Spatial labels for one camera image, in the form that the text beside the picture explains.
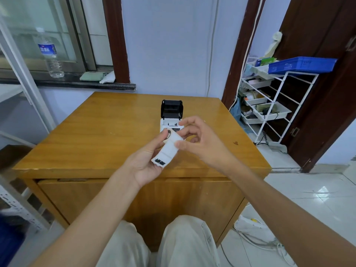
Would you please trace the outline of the person's right hand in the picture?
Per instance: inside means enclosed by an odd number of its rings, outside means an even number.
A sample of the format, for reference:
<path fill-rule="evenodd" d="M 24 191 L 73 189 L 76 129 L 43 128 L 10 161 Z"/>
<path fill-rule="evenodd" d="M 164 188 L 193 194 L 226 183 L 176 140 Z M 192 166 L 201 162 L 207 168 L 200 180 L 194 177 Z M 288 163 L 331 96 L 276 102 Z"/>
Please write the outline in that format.
<path fill-rule="evenodd" d="M 210 126 L 208 126 L 208 130 L 181 129 L 177 134 L 184 141 L 199 143 L 199 154 L 194 155 L 198 156 L 211 168 L 226 176 L 228 175 L 231 166 L 236 162 L 236 157 L 228 150 Z"/>

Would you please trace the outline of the white label paper roll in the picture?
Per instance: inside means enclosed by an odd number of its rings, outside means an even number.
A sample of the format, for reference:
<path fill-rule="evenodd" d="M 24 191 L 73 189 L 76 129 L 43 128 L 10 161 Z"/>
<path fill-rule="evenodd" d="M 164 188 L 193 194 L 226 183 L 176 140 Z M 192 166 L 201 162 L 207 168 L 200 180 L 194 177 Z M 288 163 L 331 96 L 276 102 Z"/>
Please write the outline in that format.
<path fill-rule="evenodd" d="M 175 147 L 176 141 L 182 141 L 183 138 L 180 137 L 174 130 L 168 128 L 167 138 L 163 141 L 164 145 L 158 154 L 151 159 L 154 165 L 164 168 L 167 166 L 178 152 L 178 148 Z"/>

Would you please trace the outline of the person's left forearm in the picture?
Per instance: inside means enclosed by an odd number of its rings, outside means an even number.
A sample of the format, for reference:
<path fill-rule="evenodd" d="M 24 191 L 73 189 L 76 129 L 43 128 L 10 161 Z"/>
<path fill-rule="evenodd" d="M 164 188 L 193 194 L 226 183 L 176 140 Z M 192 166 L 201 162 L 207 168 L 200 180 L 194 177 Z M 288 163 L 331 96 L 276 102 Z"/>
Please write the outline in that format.
<path fill-rule="evenodd" d="M 30 267 L 95 267 L 137 195 L 137 169 L 122 166 L 65 232 Z"/>

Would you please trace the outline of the person's right forearm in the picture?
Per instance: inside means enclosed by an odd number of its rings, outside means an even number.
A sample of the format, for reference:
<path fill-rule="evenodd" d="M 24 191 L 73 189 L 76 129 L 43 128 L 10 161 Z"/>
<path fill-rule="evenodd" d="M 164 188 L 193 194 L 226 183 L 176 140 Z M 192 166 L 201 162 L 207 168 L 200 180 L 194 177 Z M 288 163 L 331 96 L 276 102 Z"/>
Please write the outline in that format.
<path fill-rule="evenodd" d="M 356 267 L 356 247 L 233 159 L 223 167 L 298 267 Z"/>

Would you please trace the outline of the small white label printer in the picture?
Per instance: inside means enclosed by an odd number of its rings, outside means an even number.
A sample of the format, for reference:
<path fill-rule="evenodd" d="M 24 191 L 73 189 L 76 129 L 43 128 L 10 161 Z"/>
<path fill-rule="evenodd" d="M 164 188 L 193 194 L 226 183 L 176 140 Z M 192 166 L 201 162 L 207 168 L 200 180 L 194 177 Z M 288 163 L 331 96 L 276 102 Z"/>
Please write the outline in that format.
<path fill-rule="evenodd" d="M 159 132 L 164 128 L 170 128 L 175 132 L 183 129 L 184 126 L 179 125 L 183 117 L 183 109 L 181 100 L 162 100 Z"/>

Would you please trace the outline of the blue plastic bag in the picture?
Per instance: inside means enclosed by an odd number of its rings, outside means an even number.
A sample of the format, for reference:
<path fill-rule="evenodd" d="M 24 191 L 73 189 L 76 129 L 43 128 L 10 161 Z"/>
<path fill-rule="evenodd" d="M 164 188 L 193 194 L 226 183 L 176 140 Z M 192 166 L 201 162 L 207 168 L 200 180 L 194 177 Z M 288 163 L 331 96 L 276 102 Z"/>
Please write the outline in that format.
<path fill-rule="evenodd" d="M 232 114 L 234 119 L 241 125 L 241 104 L 240 104 L 240 98 L 237 97 L 235 103 L 229 110 L 229 112 Z"/>

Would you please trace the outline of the wooden desk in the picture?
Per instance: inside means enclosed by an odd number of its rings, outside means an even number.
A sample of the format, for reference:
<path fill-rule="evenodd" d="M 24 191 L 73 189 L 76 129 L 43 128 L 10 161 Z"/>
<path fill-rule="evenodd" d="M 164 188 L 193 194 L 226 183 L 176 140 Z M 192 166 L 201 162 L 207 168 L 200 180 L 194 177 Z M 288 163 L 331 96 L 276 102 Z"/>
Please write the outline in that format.
<path fill-rule="evenodd" d="M 55 219 L 68 227 L 132 153 L 159 134 L 162 100 L 181 100 L 183 116 L 198 115 L 228 149 L 264 179 L 271 166 L 218 98 L 94 92 L 13 170 Z M 152 252 L 179 215 L 204 220 L 217 246 L 247 200 L 197 156 L 179 152 L 133 200 L 124 220 Z"/>

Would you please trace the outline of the white cloth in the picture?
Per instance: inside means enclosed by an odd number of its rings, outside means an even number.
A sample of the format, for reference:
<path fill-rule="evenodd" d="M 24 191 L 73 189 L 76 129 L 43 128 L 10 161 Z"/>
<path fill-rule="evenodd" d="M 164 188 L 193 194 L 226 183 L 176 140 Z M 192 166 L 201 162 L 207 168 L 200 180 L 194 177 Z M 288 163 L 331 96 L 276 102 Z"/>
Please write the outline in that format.
<path fill-rule="evenodd" d="M 106 74 L 102 80 L 99 81 L 100 84 L 106 84 L 106 83 L 114 83 L 116 80 L 115 77 L 115 72 L 111 71 L 110 73 Z"/>

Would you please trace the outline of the green sponge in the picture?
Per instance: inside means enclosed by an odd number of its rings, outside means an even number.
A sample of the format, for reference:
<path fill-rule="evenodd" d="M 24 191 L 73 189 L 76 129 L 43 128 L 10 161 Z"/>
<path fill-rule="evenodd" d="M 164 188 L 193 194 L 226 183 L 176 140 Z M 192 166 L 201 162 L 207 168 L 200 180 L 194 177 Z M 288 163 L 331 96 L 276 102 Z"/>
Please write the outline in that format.
<path fill-rule="evenodd" d="M 87 71 L 81 75 L 79 80 L 80 81 L 100 82 L 104 78 L 105 75 L 106 75 L 105 72 Z"/>

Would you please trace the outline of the beige trousers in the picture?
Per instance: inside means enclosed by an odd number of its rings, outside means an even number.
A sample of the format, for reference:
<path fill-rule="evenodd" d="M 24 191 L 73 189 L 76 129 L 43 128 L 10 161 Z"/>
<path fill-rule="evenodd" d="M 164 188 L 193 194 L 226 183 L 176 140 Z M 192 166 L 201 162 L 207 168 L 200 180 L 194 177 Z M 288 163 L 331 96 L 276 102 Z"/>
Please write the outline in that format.
<path fill-rule="evenodd" d="M 149 267 L 151 251 L 133 223 L 122 220 L 96 267 Z M 168 224 L 155 267 L 220 267 L 212 233 L 205 221 L 180 215 Z"/>

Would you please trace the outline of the white power strip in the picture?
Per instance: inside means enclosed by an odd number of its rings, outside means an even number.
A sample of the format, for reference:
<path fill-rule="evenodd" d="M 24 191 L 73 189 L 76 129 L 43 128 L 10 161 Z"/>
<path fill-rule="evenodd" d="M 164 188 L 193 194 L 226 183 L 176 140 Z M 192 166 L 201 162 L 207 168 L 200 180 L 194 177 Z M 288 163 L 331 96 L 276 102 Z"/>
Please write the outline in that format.
<path fill-rule="evenodd" d="M 260 245 L 272 244 L 277 241 L 268 226 L 256 219 L 249 219 L 240 215 L 233 227 L 242 236 Z"/>

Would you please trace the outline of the white hanging bag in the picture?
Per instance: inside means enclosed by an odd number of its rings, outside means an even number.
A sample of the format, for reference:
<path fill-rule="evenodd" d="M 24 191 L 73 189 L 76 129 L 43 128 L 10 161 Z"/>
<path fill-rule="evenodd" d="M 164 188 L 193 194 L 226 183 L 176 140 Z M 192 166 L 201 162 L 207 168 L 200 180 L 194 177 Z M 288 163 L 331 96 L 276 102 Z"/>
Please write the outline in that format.
<path fill-rule="evenodd" d="M 277 31 L 273 34 L 272 39 L 273 42 L 270 44 L 269 48 L 266 50 L 264 56 L 262 57 L 264 58 L 272 58 L 274 56 L 275 50 L 277 49 L 279 43 L 282 40 L 282 32 Z"/>

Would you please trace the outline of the blue plastic basket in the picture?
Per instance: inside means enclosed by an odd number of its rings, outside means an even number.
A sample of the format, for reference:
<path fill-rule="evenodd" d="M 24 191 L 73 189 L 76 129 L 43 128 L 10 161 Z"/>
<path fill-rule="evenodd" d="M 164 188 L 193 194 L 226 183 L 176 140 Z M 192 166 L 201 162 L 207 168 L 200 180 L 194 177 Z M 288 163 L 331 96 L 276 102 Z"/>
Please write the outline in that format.
<path fill-rule="evenodd" d="M 295 57 L 269 64 L 268 73 L 283 75 L 291 71 L 324 74 L 332 72 L 336 62 L 334 58 Z"/>

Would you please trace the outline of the dark brown door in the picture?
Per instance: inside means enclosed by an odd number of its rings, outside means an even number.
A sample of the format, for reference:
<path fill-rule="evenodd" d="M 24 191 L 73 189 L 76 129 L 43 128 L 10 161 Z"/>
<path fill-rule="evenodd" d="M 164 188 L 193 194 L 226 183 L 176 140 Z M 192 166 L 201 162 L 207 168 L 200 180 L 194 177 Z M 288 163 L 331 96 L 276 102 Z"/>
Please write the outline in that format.
<path fill-rule="evenodd" d="M 318 76 L 282 140 L 309 173 L 356 118 L 356 0 L 291 0 L 275 56 L 337 59 Z"/>

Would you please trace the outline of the clear plastic water bottle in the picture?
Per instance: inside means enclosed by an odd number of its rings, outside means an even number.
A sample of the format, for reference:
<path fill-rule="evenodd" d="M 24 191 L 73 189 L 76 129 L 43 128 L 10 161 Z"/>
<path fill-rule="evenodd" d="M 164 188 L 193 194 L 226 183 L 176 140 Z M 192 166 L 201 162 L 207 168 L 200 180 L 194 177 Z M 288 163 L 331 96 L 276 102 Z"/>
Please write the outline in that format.
<path fill-rule="evenodd" d="M 36 27 L 37 44 L 39 50 L 44 57 L 47 70 L 52 78 L 59 79 L 65 76 L 61 62 L 58 59 L 56 46 L 51 36 L 47 35 L 41 27 Z"/>

